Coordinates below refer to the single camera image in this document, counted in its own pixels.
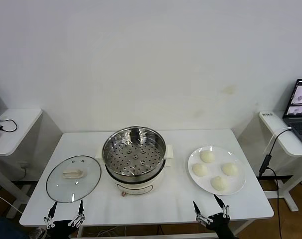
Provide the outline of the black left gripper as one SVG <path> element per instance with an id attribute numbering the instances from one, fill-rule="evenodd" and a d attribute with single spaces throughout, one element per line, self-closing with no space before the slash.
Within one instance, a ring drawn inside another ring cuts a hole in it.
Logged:
<path id="1" fill-rule="evenodd" d="M 47 233 L 51 239 L 68 239 L 71 234 L 76 232 L 85 220 L 83 200 L 80 202 L 78 214 L 73 220 L 59 220 L 53 221 L 58 202 L 56 201 L 49 209 L 48 215 L 45 216 L 44 222 L 46 225 Z"/>

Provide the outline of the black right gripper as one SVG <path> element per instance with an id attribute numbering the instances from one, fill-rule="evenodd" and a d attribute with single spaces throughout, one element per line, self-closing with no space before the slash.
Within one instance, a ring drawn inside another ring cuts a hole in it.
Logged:
<path id="1" fill-rule="evenodd" d="M 221 208 L 222 212 L 206 217 L 201 213 L 196 202 L 193 201 L 196 221 L 203 226 L 207 226 L 209 230 L 215 231 L 219 239 L 234 239 L 235 236 L 229 229 L 229 205 L 225 205 L 224 202 L 215 194 L 214 198 Z"/>

